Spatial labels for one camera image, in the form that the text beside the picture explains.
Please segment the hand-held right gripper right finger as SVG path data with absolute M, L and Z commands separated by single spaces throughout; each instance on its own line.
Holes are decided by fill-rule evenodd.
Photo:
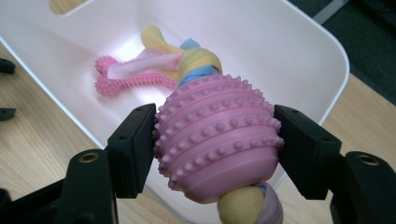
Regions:
M 279 161 L 307 200 L 332 193 L 333 224 L 396 224 L 396 172 L 360 151 L 340 154 L 342 142 L 302 112 L 275 106 L 285 146 Z

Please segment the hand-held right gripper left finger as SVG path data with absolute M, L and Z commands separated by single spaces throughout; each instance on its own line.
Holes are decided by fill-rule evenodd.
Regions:
M 153 161 L 156 105 L 134 109 L 104 149 L 75 155 L 60 196 L 60 224 L 118 224 L 117 199 L 143 192 Z

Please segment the pink spiky bone toy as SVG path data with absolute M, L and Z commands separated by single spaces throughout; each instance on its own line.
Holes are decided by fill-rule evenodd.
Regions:
M 177 80 L 160 71 L 145 71 L 122 79 L 110 79 L 107 71 L 111 65 L 119 62 L 111 56 L 101 56 L 94 64 L 99 77 L 94 83 L 96 91 L 104 97 L 114 97 L 123 89 L 144 85 L 160 84 L 173 90 L 177 86 Z

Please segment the pink ball rope toy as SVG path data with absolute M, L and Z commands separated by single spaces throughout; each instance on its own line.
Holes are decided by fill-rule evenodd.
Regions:
M 215 203 L 222 224 L 281 224 L 282 205 L 268 184 L 284 141 L 275 108 L 219 58 L 189 38 L 168 44 L 148 26 L 144 50 L 111 65 L 110 79 L 160 71 L 177 80 L 155 116 L 154 155 L 169 189 L 196 203 Z

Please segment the white plastic bin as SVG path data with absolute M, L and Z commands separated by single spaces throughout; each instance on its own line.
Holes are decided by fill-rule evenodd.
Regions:
M 172 92 L 154 84 L 104 97 L 94 87 L 95 61 L 136 58 L 147 26 L 173 46 L 193 39 L 218 56 L 224 74 L 316 122 L 347 83 L 342 45 L 289 0 L 85 0 L 63 15 L 50 0 L 0 0 L 0 43 L 99 146 L 134 108 L 162 105 Z

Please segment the metal floor rail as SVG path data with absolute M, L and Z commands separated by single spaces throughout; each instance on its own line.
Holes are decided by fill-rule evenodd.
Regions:
M 313 17 L 313 20 L 318 24 L 324 24 L 339 10 L 341 10 L 349 1 L 350 0 L 332 0 Z

